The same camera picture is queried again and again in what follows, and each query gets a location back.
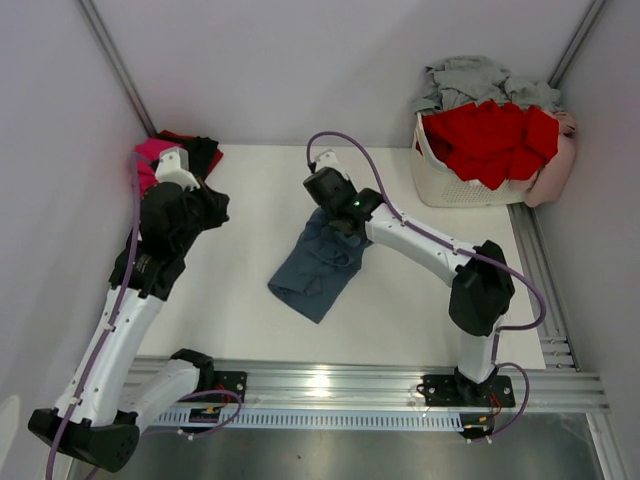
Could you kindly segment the blue-grey t-shirt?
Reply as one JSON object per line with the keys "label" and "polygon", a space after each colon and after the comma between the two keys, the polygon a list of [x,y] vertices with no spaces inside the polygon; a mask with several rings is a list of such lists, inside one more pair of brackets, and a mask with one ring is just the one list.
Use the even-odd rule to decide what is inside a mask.
{"label": "blue-grey t-shirt", "polygon": [[267,287],[286,306],[318,324],[360,271],[370,245],[366,239],[334,229],[318,208]]}

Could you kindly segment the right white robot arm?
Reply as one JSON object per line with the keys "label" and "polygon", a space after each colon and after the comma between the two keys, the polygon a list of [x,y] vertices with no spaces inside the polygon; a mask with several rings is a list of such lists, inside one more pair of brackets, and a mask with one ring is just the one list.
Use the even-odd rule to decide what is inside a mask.
{"label": "right white robot arm", "polygon": [[392,211],[381,193],[356,190],[330,167],[311,174],[303,185],[334,230],[394,250],[450,288],[448,315],[461,332],[455,391],[464,405],[484,403],[499,370],[493,355],[497,330],[515,294],[501,247],[489,240],[480,246],[458,243],[412,225]]}

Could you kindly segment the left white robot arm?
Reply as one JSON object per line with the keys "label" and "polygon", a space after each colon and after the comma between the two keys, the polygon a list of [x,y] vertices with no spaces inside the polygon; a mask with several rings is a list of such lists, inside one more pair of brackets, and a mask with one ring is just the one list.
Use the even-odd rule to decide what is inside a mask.
{"label": "left white robot arm", "polygon": [[126,246],[109,278],[103,314],[63,394],[31,413],[28,429],[61,453],[108,472],[121,470],[151,423],[179,400],[209,398],[213,359],[180,349],[130,396],[122,394],[142,340],[158,316],[198,236],[228,221],[230,198],[205,184],[149,187],[135,203]]}

